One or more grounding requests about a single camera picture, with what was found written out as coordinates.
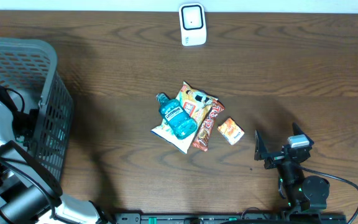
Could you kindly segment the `yellow white snack bag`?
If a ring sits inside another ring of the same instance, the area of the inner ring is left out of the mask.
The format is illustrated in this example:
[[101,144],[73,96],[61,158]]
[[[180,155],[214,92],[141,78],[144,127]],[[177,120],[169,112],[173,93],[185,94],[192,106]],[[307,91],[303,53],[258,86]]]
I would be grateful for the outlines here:
[[186,154],[201,126],[201,123],[210,111],[213,100],[217,100],[217,98],[205,93],[204,91],[192,88],[187,82],[183,82],[182,88],[176,97],[170,99],[177,99],[181,103],[183,109],[196,121],[198,125],[196,131],[187,138],[179,140],[174,135],[167,122],[162,118],[162,123],[151,129],[151,133],[169,142],[179,151]]

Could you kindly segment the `small orange snack packet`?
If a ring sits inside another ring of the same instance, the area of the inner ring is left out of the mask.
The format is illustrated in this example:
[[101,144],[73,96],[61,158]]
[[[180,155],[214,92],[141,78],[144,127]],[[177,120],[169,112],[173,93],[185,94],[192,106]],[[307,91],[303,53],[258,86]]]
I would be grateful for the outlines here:
[[235,145],[244,135],[242,128],[232,118],[228,118],[222,125],[218,126],[218,131],[230,145]]

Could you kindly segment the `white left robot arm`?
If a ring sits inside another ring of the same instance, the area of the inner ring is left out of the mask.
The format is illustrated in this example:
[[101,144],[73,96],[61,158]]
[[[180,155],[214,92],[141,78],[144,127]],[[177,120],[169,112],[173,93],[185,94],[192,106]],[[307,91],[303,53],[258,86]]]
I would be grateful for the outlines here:
[[28,117],[0,86],[0,223],[114,223],[91,201],[65,195],[55,176],[16,141]]

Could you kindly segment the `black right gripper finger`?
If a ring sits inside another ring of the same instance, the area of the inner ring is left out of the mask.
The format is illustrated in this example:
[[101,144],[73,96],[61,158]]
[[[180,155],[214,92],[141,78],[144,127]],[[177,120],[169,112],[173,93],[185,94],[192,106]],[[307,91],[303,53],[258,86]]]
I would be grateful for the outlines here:
[[296,123],[292,123],[292,129],[293,129],[293,135],[294,136],[299,136],[299,135],[304,135],[305,138],[307,138],[307,140],[309,141],[309,145],[312,146],[314,144],[314,141],[307,135],[305,134],[301,128],[299,127],[299,125],[297,125]]
[[256,161],[264,160],[267,157],[267,148],[258,130],[255,131],[255,154]]

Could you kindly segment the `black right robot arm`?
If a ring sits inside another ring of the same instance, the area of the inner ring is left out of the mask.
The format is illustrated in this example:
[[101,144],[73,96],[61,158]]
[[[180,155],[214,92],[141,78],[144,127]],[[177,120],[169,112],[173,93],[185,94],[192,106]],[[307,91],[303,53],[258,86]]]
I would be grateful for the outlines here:
[[279,174],[279,192],[288,200],[294,213],[320,212],[327,208],[329,182],[319,176],[305,176],[301,163],[310,158],[314,141],[296,124],[293,135],[277,152],[268,152],[261,134],[255,132],[256,161],[264,161],[265,169],[276,169]]

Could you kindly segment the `blue Listerine mouthwash bottle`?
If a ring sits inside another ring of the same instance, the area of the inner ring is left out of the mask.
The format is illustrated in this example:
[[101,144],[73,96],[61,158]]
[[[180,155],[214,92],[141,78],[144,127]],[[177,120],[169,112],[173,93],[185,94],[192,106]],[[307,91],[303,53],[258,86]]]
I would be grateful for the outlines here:
[[170,99],[165,93],[157,94],[156,99],[160,104],[158,112],[177,139],[185,139],[196,131],[198,127],[196,121],[183,109],[177,99]]

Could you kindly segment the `orange red candy bar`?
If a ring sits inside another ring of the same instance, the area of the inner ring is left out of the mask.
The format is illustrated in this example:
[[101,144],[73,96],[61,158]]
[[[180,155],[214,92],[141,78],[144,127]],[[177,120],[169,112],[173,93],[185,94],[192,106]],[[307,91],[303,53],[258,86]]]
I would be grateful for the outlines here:
[[218,100],[213,100],[212,107],[201,123],[198,133],[192,142],[193,147],[198,148],[204,152],[208,150],[209,138],[215,124],[215,120],[219,113],[221,113],[223,110],[224,106]]

